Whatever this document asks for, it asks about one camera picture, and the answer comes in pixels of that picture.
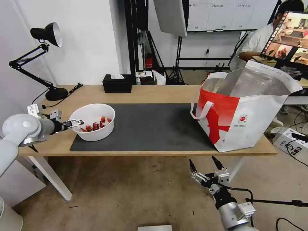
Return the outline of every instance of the white bowl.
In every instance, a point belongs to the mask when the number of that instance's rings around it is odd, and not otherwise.
[[[107,118],[110,118],[111,122],[96,131],[81,131],[81,127],[85,128],[86,125],[92,126],[94,122],[99,123],[102,116],[106,117],[106,121]],[[106,138],[113,131],[115,126],[115,110],[107,104],[88,104],[74,111],[70,119],[81,119],[84,122],[83,125],[73,128],[73,131],[76,132],[80,138],[85,141],[97,141]]]

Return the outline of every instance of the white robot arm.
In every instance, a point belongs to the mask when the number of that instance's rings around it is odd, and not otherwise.
[[[214,173],[202,174],[197,172],[195,165],[189,159],[191,177],[203,187],[210,190],[216,200],[215,207],[218,210],[222,225],[225,230],[234,231],[258,231],[253,227],[246,226],[249,224],[249,218],[255,213],[255,209],[250,202],[238,204],[237,200],[232,197],[231,193],[224,187],[229,183],[229,173],[220,161],[212,156],[218,171]]]
[[[83,124],[80,119],[61,122],[61,111],[55,110],[42,118],[43,108],[28,106],[28,114],[9,117],[2,126],[4,138],[0,140],[0,177],[18,155],[18,147],[44,142],[49,135]]]

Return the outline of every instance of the black desk lamp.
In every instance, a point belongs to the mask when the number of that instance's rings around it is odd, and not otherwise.
[[[48,52],[48,47],[49,44],[45,43],[45,40],[49,41],[51,44],[62,47],[62,37],[60,34],[60,29],[58,27],[58,24],[53,22],[48,24],[44,29],[42,28],[32,28],[30,30],[30,33],[33,38],[37,39],[41,45],[39,45],[37,48],[34,50],[28,52],[27,54],[21,56],[20,58],[10,61],[9,65],[11,68],[18,70],[19,72],[25,74],[26,76],[34,79],[35,81],[43,84],[44,86],[49,88],[49,91],[46,93],[46,99],[49,101],[57,101],[64,99],[68,96],[68,92],[64,88],[56,88],[53,86],[53,83],[41,79],[39,77],[36,77],[35,75],[31,74],[30,72],[22,69],[22,66],[31,62],[32,60],[36,59],[37,57],[40,57],[41,55],[45,54]],[[34,57],[26,58],[26,56],[32,54],[33,52],[43,49],[41,53]]]

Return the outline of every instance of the shopping bag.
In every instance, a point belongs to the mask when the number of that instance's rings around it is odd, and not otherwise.
[[[288,95],[302,90],[285,72],[254,61],[230,73],[211,73],[202,84],[195,114],[219,152],[253,147]]]

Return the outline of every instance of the lamp shade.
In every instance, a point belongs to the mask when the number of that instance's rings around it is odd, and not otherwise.
[[[30,33],[35,39],[48,40],[51,44],[57,47],[62,47],[62,36],[59,26],[55,22],[48,24],[44,29],[32,28]]]

